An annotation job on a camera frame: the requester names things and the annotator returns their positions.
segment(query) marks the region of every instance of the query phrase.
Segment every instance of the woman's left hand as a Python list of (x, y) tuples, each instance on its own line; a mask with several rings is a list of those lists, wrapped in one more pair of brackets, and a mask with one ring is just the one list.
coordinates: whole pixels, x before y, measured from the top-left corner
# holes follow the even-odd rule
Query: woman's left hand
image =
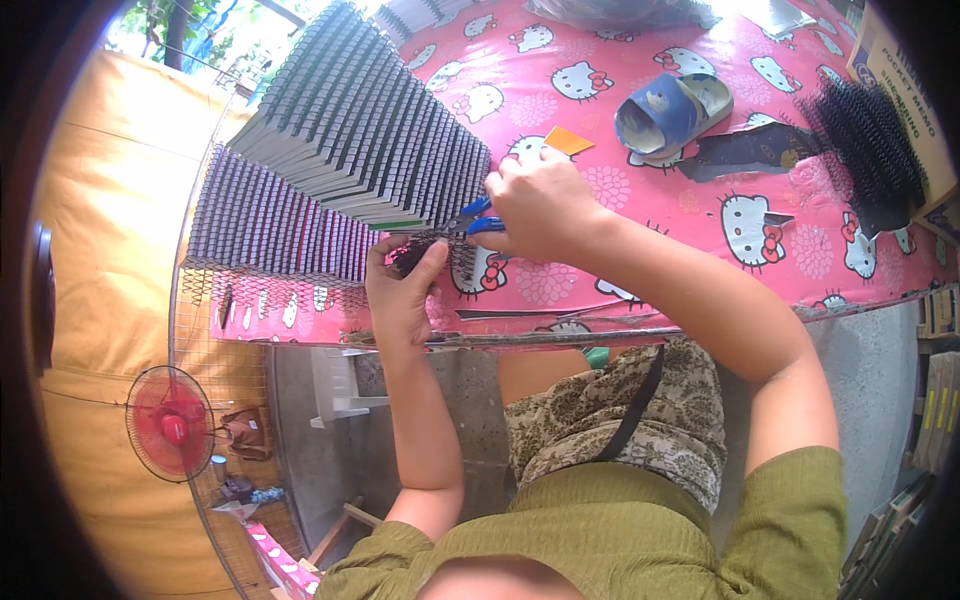
[(385, 265), (387, 254), (407, 243), (406, 235), (392, 235), (367, 252), (367, 299), (373, 320), (373, 336), (380, 351), (422, 351), (430, 337), (426, 297), (446, 264), (446, 240), (434, 242), (407, 277)]

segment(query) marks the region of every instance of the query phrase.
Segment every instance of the blue slipper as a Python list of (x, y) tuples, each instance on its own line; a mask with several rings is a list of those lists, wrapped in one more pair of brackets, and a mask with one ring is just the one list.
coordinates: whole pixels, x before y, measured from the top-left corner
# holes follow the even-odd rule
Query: blue slipper
[(712, 75), (663, 73), (623, 101), (613, 117), (620, 143), (644, 158), (666, 158), (733, 110), (733, 95)]

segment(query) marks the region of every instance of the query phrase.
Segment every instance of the pink tablecloth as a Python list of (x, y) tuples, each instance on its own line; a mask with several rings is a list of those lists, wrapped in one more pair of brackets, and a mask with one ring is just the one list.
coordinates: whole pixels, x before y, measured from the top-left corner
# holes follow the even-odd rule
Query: pink tablecloth
[[(918, 226), (900, 239), (882, 232), (874, 244), (858, 242), (850, 208), (816, 156), (789, 173), (696, 183), (675, 166), (696, 154), (695, 142), (676, 160), (651, 165), (631, 159), (617, 141), (617, 107), (664, 71), (715, 74), (732, 90), (732, 115), (706, 135), (771, 119), (804, 126), (796, 98), (815, 93), (822, 77), (847, 77), (852, 30), (826, 0), (799, 2), (818, 23), (780, 39), (740, 15), (709, 30), (584, 32), (544, 21), (522, 4), (472, 5), (399, 49), (414, 74), (490, 146), (494, 163), (537, 152), (553, 126), (578, 133), (596, 146), (571, 159), (601, 204), (739, 264), (808, 320), (898, 303), (957, 280), (955, 253)], [(767, 210), (796, 219), (765, 227)], [(441, 295), (428, 302), (437, 331), (496, 335), (483, 344), (502, 344), (534, 330), (660, 334), (673, 328), (642, 299), (572, 267), (484, 251), (477, 258), (487, 266), (479, 278), (457, 267), (441, 277)], [(343, 301), (305, 284), (234, 285), (248, 293), (234, 294), (243, 300), (235, 300), (226, 329), (211, 323), (214, 336), (334, 344), (370, 326), (355, 294)], [(250, 300), (264, 287), (282, 300)]]

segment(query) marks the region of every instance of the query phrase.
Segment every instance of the yellow tarp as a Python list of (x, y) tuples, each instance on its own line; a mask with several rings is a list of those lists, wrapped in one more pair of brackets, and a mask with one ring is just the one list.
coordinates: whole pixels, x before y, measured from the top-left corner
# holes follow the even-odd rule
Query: yellow tarp
[[(190, 490), (137, 460), (123, 407), (136, 376), (167, 362), (180, 225), (226, 101), (181, 73), (96, 52), (37, 198), (57, 276), (54, 368), (41, 381), (49, 443), (87, 533), (136, 597), (238, 597)], [(248, 117), (230, 112), (226, 137)]]

